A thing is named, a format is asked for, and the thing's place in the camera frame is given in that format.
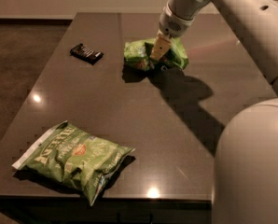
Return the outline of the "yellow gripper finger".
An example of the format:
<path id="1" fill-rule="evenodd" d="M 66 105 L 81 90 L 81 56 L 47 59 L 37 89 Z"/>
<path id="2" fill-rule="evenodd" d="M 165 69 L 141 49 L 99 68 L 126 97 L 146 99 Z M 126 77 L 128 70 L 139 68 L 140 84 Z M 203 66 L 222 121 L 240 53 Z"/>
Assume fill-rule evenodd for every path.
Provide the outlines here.
<path id="1" fill-rule="evenodd" d="M 151 51 L 150 58 L 159 61 L 163 55 L 170 49 L 171 47 L 171 37 L 169 35 L 165 35 L 162 32 L 158 32 L 155 38 L 154 47 Z"/>

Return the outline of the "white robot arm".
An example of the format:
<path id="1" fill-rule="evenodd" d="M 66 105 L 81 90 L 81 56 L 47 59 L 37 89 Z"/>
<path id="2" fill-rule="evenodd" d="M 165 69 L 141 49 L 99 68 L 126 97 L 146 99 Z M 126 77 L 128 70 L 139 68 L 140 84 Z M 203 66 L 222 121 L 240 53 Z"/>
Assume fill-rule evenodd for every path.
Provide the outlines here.
<path id="1" fill-rule="evenodd" d="M 160 59 L 198 12 L 214 4 L 276 98 L 236 115 L 214 164 L 212 224 L 278 224 L 278 4 L 273 0 L 168 0 L 152 57 Z"/>

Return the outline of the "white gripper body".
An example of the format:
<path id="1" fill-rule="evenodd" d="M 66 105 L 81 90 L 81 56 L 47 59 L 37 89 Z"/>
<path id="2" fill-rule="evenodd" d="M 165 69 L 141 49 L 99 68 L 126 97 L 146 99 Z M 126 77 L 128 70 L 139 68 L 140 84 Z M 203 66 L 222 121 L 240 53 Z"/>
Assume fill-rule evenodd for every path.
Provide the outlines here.
<path id="1" fill-rule="evenodd" d="M 180 37 L 193 23 L 195 19 L 192 7 L 174 7 L 166 4 L 160 14 L 159 30 L 169 37 Z"/>

